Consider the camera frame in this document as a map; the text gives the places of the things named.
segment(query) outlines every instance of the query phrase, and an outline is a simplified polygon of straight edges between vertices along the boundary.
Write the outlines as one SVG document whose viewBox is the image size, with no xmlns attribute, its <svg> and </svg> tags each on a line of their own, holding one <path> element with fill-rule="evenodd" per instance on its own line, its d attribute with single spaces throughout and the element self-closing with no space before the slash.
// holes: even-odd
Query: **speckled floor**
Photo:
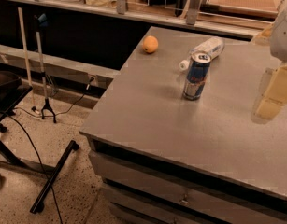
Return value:
<svg viewBox="0 0 287 224">
<path fill-rule="evenodd" d="M 59 90 L 50 98 L 55 113 L 66 111 L 81 96 L 79 93 Z M 32 114 L 33 106 L 29 93 L 17 107 Z M 42 88 L 34 86 L 36 108 L 44 105 Z M 87 140 L 79 134 L 79 127 L 88 116 L 96 100 L 85 98 L 63 115 L 57 116 L 54 124 L 51 118 L 34 118 L 21 109 L 16 109 L 14 118 L 26 129 L 32 138 L 44 164 L 55 166 L 70 140 L 75 140 L 80 149 L 73 151 L 56 182 L 53 185 L 63 223 L 124 224 L 108 210 L 108 201 L 100 187 L 101 178 L 94 174 L 88 159 L 90 151 Z M 2 124 L 8 127 L 6 133 L 0 133 L 0 139 L 18 157 L 37 161 L 37 156 L 22 128 L 12 119 L 5 118 Z M 8 168 L 0 164 L 3 177 L 0 185 L 0 224 L 6 223 L 61 223 L 50 191 L 45 199 L 45 208 L 41 213 L 32 214 L 30 209 L 44 186 L 44 175 Z"/>
</svg>

